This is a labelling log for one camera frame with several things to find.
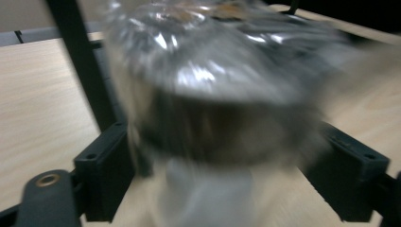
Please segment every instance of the transparent plastic wrap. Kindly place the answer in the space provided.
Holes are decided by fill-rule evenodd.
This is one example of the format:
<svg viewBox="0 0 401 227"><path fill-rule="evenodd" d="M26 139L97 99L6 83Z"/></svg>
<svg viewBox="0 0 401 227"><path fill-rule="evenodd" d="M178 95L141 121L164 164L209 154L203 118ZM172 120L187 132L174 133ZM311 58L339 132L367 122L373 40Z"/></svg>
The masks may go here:
<svg viewBox="0 0 401 227"><path fill-rule="evenodd" d="M145 156L298 165L323 150L317 103L351 56L335 29L246 2L106 2L113 82Z"/></svg>

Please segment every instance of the plastic-wrapped object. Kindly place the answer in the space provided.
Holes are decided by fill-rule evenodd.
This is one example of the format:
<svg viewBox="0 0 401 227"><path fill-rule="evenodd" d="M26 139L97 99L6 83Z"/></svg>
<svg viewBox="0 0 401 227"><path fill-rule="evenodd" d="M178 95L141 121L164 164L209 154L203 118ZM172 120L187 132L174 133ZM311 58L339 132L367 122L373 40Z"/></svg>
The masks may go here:
<svg viewBox="0 0 401 227"><path fill-rule="evenodd" d="M257 5L206 5L125 12L108 1L105 44L131 142L146 156L214 165L313 160L324 146L317 100L346 41Z"/></svg>

